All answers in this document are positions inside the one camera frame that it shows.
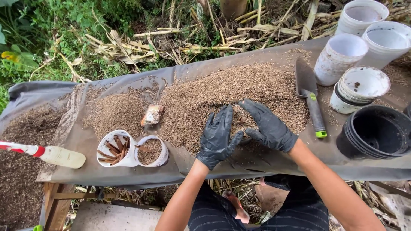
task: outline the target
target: gloved hand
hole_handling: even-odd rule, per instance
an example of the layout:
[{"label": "gloved hand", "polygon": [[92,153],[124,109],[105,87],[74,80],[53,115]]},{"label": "gloved hand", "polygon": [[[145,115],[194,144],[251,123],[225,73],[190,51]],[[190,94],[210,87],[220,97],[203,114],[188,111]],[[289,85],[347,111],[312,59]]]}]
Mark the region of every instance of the gloved hand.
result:
[{"label": "gloved hand", "polygon": [[233,107],[228,105],[223,106],[215,116],[214,112],[212,112],[206,122],[200,139],[200,152],[196,158],[210,170],[213,170],[218,163],[231,156],[236,146],[242,140],[244,132],[239,131],[229,143],[232,121]]},{"label": "gloved hand", "polygon": [[273,149],[289,152],[297,142],[298,136],[292,133],[272,111],[261,103],[249,99],[238,103],[254,118],[260,131],[247,128],[245,133],[256,141]]}]

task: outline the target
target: forearm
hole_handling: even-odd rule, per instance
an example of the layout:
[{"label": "forearm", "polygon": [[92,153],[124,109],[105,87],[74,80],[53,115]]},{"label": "forearm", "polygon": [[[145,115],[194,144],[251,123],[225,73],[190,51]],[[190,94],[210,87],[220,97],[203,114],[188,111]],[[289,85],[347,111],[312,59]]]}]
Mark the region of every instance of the forearm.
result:
[{"label": "forearm", "polygon": [[289,155],[306,174],[331,214],[347,231],[385,230],[362,199],[318,159],[302,140],[297,140]]},{"label": "forearm", "polygon": [[209,170],[198,159],[181,183],[155,228],[156,231],[183,231],[187,226],[197,194]]}]

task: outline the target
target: person's right hand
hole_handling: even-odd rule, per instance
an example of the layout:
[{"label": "person's right hand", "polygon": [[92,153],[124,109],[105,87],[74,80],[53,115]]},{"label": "person's right hand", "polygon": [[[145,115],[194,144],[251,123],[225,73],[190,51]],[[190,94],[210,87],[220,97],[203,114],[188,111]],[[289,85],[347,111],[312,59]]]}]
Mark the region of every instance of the person's right hand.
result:
[{"label": "person's right hand", "polygon": [[260,131],[247,128],[245,133],[265,146],[288,152],[294,147],[298,136],[292,133],[272,111],[261,103],[249,99],[238,103],[254,118]]}]

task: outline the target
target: white plastic pot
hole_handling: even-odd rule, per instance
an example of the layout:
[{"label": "white plastic pot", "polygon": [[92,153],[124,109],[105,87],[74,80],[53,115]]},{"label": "white plastic pot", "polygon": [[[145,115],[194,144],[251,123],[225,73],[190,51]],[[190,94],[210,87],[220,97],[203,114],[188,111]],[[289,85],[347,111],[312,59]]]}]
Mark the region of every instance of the white plastic pot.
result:
[{"label": "white plastic pot", "polygon": [[369,50],[358,62],[359,66],[383,69],[392,60],[411,48],[411,28],[397,22],[379,22],[370,25],[362,35]]},{"label": "white plastic pot", "polygon": [[373,23],[384,21],[388,8],[373,0],[355,0],[347,3],[341,12],[335,34],[349,33],[361,36]]},{"label": "white plastic pot", "polygon": [[338,90],[338,85],[338,83],[334,85],[334,91],[332,92],[330,98],[330,106],[334,111],[341,114],[349,114],[367,105],[352,105],[349,104],[347,101],[343,101],[343,99],[339,97],[336,92]]},{"label": "white plastic pot", "polygon": [[357,104],[373,102],[386,94],[391,86],[388,76],[374,67],[352,67],[338,83],[341,97]]},{"label": "white plastic pot", "polygon": [[111,145],[113,145],[114,147],[117,147],[117,144],[114,141],[114,136],[115,135],[117,135],[120,138],[122,143],[126,142],[126,140],[123,138],[123,136],[128,136],[130,138],[129,151],[126,153],[126,155],[124,156],[124,158],[121,161],[119,161],[116,164],[113,164],[112,166],[110,166],[110,163],[99,162],[98,158],[105,158],[105,157],[97,152],[97,161],[98,161],[98,163],[101,166],[104,166],[104,167],[117,167],[117,166],[135,167],[135,166],[139,165],[140,163],[138,162],[138,160],[136,158],[137,150],[136,150],[136,147],[135,147],[135,145],[137,145],[137,142],[133,139],[133,137],[130,136],[130,134],[128,134],[124,130],[115,130],[115,131],[112,131],[112,132],[108,133],[100,141],[100,144],[99,144],[97,149],[102,151],[106,155],[110,155],[110,156],[114,157],[114,155],[111,154],[111,152],[109,151],[109,148],[106,146],[106,141],[109,141]]},{"label": "white plastic pot", "polygon": [[329,39],[314,67],[319,85],[331,86],[338,82],[346,70],[356,65],[368,51],[360,37],[339,34]]},{"label": "white plastic pot", "polygon": [[145,136],[143,137],[141,140],[139,140],[137,142],[137,146],[141,146],[143,145],[147,140],[149,139],[157,139],[161,142],[161,153],[160,156],[157,158],[157,160],[155,160],[153,163],[148,164],[148,165],[144,165],[141,162],[139,162],[139,148],[136,148],[136,160],[139,163],[139,165],[144,166],[144,167],[157,167],[157,166],[161,166],[163,165],[167,159],[169,158],[169,150],[166,147],[166,144],[164,144],[164,142],[158,138],[157,136]]}]

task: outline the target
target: plaid shorts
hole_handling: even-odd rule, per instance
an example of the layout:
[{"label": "plaid shorts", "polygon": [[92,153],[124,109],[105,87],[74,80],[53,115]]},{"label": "plaid shorts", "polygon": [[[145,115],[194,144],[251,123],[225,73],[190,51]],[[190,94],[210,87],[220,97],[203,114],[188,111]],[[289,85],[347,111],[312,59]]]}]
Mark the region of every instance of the plaid shorts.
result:
[{"label": "plaid shorts", "polygon": [[[264,178],[267,185],[289,191],[280,210],[255,231],[328,231],[328,209],[307,177],[277,174]],[[235,219],[236,209],[204,182],[188,221],[190,231],[245,231]]]}]

